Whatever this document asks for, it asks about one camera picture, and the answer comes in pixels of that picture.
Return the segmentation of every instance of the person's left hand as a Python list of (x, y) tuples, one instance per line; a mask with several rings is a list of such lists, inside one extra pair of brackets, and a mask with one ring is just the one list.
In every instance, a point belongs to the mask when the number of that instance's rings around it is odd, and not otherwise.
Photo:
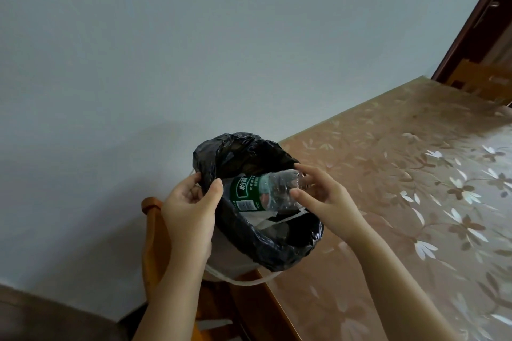
[(215, 208), (224, 188), (216, 179), (203, 196), (196, 186), (201, 173), (195, 173), (178, 183), (162, 207), (162, 216), (169, 231), (173, 256), (206, 256), (211, 253), (211, 236), (215, 226)]

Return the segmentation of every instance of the black plastic bag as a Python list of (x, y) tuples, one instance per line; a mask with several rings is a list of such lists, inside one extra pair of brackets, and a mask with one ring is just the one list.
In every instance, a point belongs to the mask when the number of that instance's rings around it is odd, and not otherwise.
[[(193, 166), (201, 172), (200, 184), (206, 193), (215, 178), (288, 170), (297, 162), (279, 144), (258, 135), (237, 132), (201, 143), (194, 151)], [(323, 224), (312, 213), (290, 220), (288, 224), (287, 239), (272, 240), (249, 224), (224, 198), (215, 210), (215, 225), (231, 244), (271, 271), (284, 271), (294, 266), (322, 238)]]

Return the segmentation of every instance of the green label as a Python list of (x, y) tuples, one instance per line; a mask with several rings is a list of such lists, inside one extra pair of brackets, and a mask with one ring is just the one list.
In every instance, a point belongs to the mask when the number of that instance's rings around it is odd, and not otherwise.
[(251, 175), (234, 178), (231, 183), (229, 200), (240, 212), (265, 210), (259, 199), (259, 179), (260, 177)]

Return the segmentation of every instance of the clear plastic bottle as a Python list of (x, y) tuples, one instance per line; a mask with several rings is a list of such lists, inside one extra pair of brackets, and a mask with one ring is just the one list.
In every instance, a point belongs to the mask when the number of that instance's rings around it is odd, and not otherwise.
[(240, 212), (272, 210), (293, 211), (302, 208), (290, 195), (290, 189), (304, 186), (297, 170), (283, 170), (262, 176), (240, 176), (223, 181), (224, 197)]

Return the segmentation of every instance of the floral tablecloth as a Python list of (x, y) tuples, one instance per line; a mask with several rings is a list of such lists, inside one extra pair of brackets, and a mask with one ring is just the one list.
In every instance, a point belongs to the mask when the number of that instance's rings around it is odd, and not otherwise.
[[(512, 339), (511, 109), (419, 78), (281, 145), (349, 190), (464, 339)], [(386, 339), (328, 230), (269, 285), (304, 341)]]

